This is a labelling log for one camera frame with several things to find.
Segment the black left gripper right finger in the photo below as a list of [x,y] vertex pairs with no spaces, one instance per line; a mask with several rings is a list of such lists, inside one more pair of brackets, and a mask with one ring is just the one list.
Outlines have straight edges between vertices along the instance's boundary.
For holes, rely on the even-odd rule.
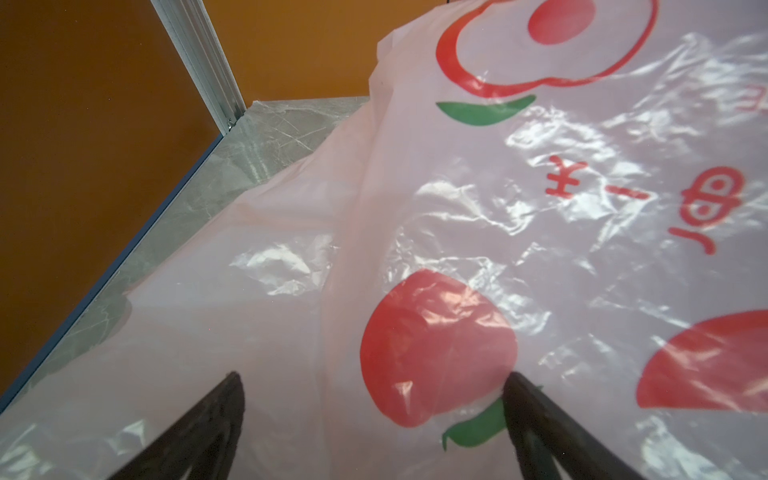
[[643,479],[521,373],[508,376],[502,402],[524,479]]

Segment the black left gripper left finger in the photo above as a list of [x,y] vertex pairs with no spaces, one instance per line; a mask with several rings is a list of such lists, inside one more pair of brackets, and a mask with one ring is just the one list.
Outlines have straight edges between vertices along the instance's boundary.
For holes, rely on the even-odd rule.
[[244,412],[242,380],[231,372],[110,479],[226,479]]

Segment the pink printed plastic bag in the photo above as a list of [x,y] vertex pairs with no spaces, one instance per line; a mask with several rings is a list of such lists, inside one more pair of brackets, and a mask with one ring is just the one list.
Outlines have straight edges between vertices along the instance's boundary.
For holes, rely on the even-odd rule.
[[767,475],[767,5],[459,1],[1,418],[100,479],[227,373],[235,479],[516,479],[525,375],[648,479]]

